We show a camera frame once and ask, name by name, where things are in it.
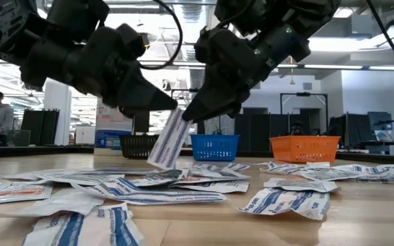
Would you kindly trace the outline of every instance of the orange plastic basket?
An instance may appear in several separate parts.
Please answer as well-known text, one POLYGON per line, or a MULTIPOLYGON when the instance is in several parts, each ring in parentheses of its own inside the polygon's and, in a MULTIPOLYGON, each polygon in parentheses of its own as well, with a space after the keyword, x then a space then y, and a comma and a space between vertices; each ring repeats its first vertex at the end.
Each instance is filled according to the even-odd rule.
POLYGON ((335 160, 340 137, 286 136, 270 138, 276 160, 292 163, 335 160))

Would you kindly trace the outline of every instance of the plastic basket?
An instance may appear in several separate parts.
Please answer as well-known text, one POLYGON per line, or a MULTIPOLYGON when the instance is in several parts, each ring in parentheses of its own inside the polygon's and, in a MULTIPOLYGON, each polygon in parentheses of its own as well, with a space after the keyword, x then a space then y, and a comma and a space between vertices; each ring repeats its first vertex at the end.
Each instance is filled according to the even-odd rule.
POLYGON ((276 160, 292 163, 335 160, 340 137, 286 136, 270 138, 276 160))
POLYGON ((123 157, 147 159, 158 137, 158 135, 121 135, 120 142, 123 157))
POLYGON ((191 135, 192 156, 196 161, 233 161, 239 135, 191 135))

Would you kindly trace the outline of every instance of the wooden table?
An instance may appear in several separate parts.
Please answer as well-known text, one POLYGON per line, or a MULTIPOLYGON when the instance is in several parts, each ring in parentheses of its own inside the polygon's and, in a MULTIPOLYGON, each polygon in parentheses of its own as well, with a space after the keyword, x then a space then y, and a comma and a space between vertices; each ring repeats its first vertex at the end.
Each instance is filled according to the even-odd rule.
MULTIPOLYGON (((181 166, 192 160, 180 158, 181 166)), ((268 159, 237 159, 253 164, 268 159)), ((337 161, 336 165, 351 164, 337 161)), ((90 154, 60 154, 0 159, 0 175, 41 169, 80 167, 147 167, 144 161, 90 154)), ((393 245, 394 184, 338 182, 342 190, 331 195, 330 209, 323 221, 306 219, 295 213, 276 216, 250 215, 244 207, 263 182, 271 177, 257 166, 242 172, 253 177, 245 194, 228 194, 228 201, 208 204, 134 206, 134 220, 150 246, 210 245, 393 245)), ((57 191, 65 185, 57 185, 57 191)), ((1 204, 1 210, 17 210, 33 202, 1 204)), ((107 201, 105 204, 119 202, 107 201)), ((0 219, 0 246, 21 245, 38 219, 0 219)))

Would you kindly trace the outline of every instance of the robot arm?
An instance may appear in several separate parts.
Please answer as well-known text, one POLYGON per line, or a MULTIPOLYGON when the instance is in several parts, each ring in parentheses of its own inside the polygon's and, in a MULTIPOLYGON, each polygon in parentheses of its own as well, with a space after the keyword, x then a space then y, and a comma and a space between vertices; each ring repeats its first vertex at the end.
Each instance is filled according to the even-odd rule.
POLYGON ((329 22, 341 0, 218 0, 221 21, 203 29, 195 44, 196 59, 205 63, 205 82, 183 114, 184 120, 206 120, 239 113, 250 90, 292 56, 308 56, 308 38, 329 22), (238 38, 225 26, 232 23, 238 38))
POLYGON ((54 0, 45 20, 34 0, 0 0, 0 59, 20 66, 26 84, 55 79, 128 115, 174 109, 142 76, 142 37, 127 24, 104 27, 108 13, 102 0, 54 0))

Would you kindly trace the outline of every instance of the blue plastic basket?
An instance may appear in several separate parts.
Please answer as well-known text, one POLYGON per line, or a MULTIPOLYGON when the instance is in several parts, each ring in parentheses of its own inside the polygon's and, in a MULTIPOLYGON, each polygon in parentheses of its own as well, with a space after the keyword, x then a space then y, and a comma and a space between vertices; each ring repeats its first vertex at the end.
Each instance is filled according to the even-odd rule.
POLYGON ((239 135, 191 135, 192 156, 196 161, 233 161, 239 135))

